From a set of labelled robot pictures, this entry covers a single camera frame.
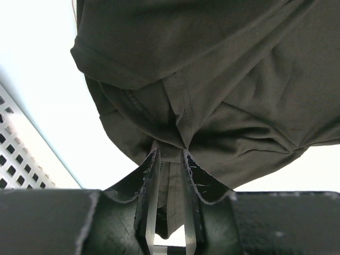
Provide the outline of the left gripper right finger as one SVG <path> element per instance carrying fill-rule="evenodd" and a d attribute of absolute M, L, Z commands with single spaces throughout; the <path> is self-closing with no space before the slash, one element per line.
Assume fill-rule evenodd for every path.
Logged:
<path fill-rule="evenodd" d="M 182 152 L 186 254 L 242 254 L 230 197 L 235 192 Z"/>

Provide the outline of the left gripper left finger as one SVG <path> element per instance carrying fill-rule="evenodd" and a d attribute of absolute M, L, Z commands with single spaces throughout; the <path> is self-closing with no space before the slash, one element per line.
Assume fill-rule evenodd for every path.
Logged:
<path fill-rule="evenodd" d="M 152 254 L 160 183 L 159 149 L 101 192 L 82 254 Z"/>

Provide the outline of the white plastic basket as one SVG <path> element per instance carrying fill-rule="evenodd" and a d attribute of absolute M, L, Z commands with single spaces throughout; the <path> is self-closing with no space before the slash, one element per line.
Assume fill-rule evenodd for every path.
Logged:
<path fill-rule="evenodd" d="M 48 189 L 55 183 L 37 164 L 19 135 L 29 124 L 16 103 L 1 87 L 1 189 Z"/>

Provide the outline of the black printed t shirt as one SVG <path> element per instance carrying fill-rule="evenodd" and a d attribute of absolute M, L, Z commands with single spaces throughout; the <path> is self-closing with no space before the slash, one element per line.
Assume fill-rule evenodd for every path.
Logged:
<path fill-rule="evenodd" d="M 107 136 L 136 164 L 160 148 L 164 239 L 183 149 L 234 189 L 339 144 L 339 1 L 77 1 L 76 20 Z"/>

